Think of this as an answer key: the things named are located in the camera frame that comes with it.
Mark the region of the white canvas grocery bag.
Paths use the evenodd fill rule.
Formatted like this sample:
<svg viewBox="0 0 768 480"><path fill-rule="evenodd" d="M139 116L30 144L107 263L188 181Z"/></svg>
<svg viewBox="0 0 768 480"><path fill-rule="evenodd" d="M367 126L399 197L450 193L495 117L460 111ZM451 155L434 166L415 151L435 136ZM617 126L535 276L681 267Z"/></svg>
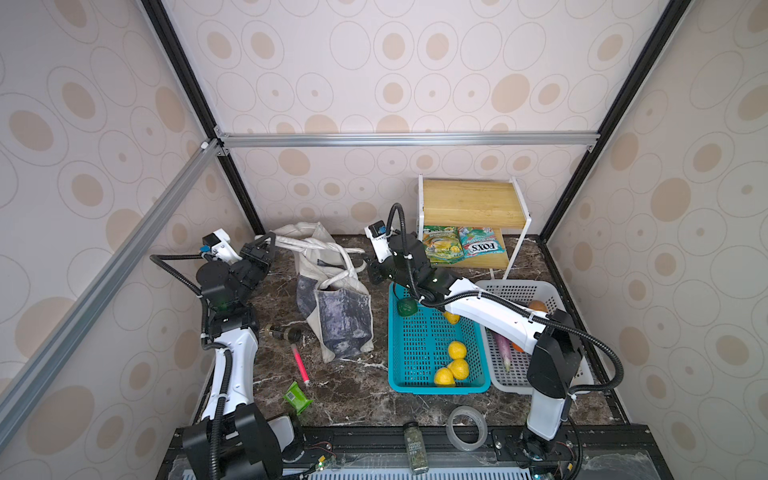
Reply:
<svg viewBox="0 0 768 480"><path fill-rule="evenodd" d="M319 340L322 361L372 351L371 295L359 279L366 263L352 259L364 251L336 243L320 223L288 224L274 233L276 246L294 255L297 307Z"/></svg>

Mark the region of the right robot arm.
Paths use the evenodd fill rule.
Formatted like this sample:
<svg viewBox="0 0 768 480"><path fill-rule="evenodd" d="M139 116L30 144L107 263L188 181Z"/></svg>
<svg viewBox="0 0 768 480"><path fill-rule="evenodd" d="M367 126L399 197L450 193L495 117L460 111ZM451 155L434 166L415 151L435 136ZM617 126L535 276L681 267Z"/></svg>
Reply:
<svg viewBox="0 0 768 480"><path fill-rule="evenodd" d="M413 233L388 228L379 221L365 229L375 258L367 271L373 283L389 280L404 287L425 308L458 315L500 334L530 356L526 377L533 388L525 434L529 440L555 438L567 417L571 400L582 392L612 390L624 379L619 356L603 341L576 328L560 309L535 311L482 289L445 268L435 268ZM603 351L614 375L603 384L576 384L583 344Z"/></svg>

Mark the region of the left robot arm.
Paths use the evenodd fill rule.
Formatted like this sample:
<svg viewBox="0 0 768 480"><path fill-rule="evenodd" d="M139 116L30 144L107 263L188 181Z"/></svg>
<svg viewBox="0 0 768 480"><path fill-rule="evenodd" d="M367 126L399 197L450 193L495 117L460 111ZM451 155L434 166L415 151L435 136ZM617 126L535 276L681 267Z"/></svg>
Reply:
<svg viewBox="0 0 768 480"><path fill-rule="evenodd" d="M200 420L182 434L184 454L198 479L278 479L283 475L277 434L254 403L258 321L250 297L276 253L270 232L236 253L219 230L204 238L206 259L192 290L201 301L201 346L215 353L208 400Z"/></svg>

